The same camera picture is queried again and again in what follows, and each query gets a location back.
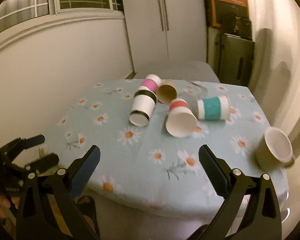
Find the cup with teal band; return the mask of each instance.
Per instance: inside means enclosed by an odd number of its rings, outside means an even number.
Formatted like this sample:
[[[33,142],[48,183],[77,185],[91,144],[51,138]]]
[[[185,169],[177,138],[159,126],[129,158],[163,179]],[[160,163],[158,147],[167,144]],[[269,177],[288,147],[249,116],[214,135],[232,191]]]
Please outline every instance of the cup with teal band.
[[[200,99],[198,102],[198,119],[226,120],[230,117],[230,100],[226,95]]]

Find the human hand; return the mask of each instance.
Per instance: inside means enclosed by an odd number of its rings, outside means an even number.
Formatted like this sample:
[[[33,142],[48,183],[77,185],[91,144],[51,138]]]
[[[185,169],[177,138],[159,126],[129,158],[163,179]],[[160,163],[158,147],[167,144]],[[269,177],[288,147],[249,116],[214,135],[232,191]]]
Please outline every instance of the human hand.
[[[19,197],[12,197],[11,200],[14,203],[15,207],[18,208],[20,198]],[[10,206],[11,205],[10,205],[9,200],[5,196],[0,195],[0,218],[7,218],[8,217],[8,214],[7,214],[6,210],[4,209],[4,207],[9,208]]]

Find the cabinet handle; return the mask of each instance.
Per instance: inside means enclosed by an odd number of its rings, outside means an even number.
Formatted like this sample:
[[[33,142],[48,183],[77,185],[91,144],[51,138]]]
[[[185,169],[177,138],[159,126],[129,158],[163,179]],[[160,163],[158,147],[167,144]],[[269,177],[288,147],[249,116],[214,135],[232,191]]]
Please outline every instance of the cabinet handle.
[[[158,5],[159,5],[159,12],[160,12],[161,30],[164,31],[164,29],[163,29],[163,20],[162,20],[162,11],[161,11],[160,0],[158,0]]]
[[[166,4],[166,0],[163,0],[163,4],[164,4],[164,11],[166,13],[166,24],[167,24],[167,31],[169,30],[169,21],[168,21],[168,13],[167,13],[167,4]]]

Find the mug handle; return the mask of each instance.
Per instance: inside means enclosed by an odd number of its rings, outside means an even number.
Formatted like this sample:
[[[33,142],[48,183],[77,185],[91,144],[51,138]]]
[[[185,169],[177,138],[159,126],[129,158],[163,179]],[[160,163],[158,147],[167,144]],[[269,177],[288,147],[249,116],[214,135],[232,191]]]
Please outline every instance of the mug handle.
[[[285,168],[291,168],[294,165],[295,161],[296,161],[296,157],[294,156],[294,154],[292,154],[291,161],[288,162],[284,167]]]

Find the table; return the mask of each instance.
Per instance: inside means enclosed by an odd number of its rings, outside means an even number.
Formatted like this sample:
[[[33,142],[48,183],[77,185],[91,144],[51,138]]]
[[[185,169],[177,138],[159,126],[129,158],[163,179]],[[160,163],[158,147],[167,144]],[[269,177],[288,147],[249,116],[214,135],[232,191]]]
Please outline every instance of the table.
[[[246,87],[209,82],[176,81],[180,96],[226,94],[231,101],[227,121],[199,121],[189,138],[174,138],[165,129],[168,106],[157,103],[148,127],[129,121],[133,95],[143,80],[97,83],[69,106],[60,121],[45,134],[41,154],[55,152],[67,168],[91,145],[101,160],[87,187],[130,207],[168,217],[202,218],[209,223],[223,198],[216,195],[198,161],[203,144],[218,158],[245,175],[259,177],[253,149],[269,123]],[[270,173],[280,206],[287,196],[285,169]],[[248,198],[242,201],[241,214]]]

